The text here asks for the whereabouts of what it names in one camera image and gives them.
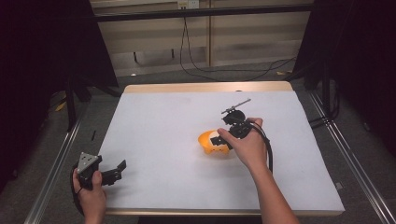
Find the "finger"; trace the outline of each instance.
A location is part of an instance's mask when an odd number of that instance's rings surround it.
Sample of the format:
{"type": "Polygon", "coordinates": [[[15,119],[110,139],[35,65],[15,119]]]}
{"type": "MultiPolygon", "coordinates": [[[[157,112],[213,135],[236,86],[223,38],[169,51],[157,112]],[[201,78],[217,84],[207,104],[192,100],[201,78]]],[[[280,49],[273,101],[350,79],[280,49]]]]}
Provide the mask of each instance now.
{"type": "Polygon", "coordinates": [[[248,118],[247,121],[254,122],[260,127],[262,126],[262,119],[261,118],[248,118]]]}
{"type": "Polygon", "coordinates": [[[81,185],[78,181],[77,168],[73,171],[73,188],[75,189],[75,192],[81,189],[81,185]]]}
{"type": "Polygon", "coordinates": [[[95,171],[93,173],[92,187],[93,189],[100,189],[102,187],[102,173],[100,173],[100,171],[95,171]]]}
{"type": "Polygon", "coordinates": [[[218,133],[219,135],[225,140],[227,141],[231,146],[235,147],[235,145],[237,144],[238,139],[235,138],[234,136],[232,136],[229,132],[227,132],[226,130],[219,128],[218,129],[218,133]]]}

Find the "orange object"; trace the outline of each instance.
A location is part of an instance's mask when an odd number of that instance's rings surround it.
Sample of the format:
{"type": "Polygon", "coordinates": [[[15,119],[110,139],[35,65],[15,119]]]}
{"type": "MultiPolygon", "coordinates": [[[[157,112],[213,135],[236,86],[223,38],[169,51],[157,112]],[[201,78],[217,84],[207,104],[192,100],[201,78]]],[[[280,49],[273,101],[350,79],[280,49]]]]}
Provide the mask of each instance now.
{"type": "Polygon", "coordinates": [[[227,145],[214,146],[212,144],[212,142],[210,141],[210,138],[217,137],[217,136],[219,136],[219,133],[217,131],[212,130],[212,131],[204,132],[198,137],[198,142],[204,148],[204,152],[206,154],[210,154],[214,151],[228,154],[228,152],[230,151],[230,149],[228,149],[227,145]]]}

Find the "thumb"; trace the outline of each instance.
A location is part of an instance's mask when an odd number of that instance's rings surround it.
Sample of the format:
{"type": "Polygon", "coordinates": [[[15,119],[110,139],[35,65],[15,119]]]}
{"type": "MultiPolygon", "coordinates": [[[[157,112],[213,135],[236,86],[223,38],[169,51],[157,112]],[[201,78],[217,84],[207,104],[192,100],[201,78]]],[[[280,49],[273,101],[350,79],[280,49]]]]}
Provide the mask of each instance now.
{"type": "Polygon", "coordinates": [[[102,187],[102,173],[100,171],[95,171],[92,177],[93,189],[98,189],[102,187]]]}
{"type": "Polygon", "coordinates": [[[231,146],[235,147],[236,142],[237,142],[237,138],[235,138],[234,136],[232,136],[229,132],[227,132],[225,129],[219,128],[218,129],[218,133],[219,135],[225,140],[227,141],[231,146]]]}

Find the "electrical outlet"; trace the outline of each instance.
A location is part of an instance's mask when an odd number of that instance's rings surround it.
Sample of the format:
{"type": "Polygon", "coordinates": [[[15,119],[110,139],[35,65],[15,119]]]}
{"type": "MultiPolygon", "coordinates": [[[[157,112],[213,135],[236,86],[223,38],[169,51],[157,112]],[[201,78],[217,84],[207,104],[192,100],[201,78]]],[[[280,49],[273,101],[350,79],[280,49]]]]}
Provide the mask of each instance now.
{"type": "Polygon", "coordinates": [[[187,8],[189,8],[189,1],[187,1],[187,0],[177,1],[177,8],[178,9],[187,9],[187,8]]]}
{"type": "Polygon", "coordinates": [[[188,9],[199,8],[199,0],[189,0],[188,9]]]}

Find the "white paper sheet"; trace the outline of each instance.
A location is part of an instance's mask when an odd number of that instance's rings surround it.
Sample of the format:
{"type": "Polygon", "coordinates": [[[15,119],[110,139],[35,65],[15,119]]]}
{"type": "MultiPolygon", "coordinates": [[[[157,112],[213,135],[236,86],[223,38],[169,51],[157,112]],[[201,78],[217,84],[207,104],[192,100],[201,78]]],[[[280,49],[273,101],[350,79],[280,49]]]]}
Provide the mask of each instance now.
{"type": "Polygon", "coordinates": [[[293,91],[124,93],[107,131],[101,170],[122,160],[122,180],[106,188],[109,208],[259,209],[254,182],[232,150],[206,155],[198,136],[225,125],[238,107],[263,118],[274,176],[295,211],[344,211],[304,110],[293,91]]]}

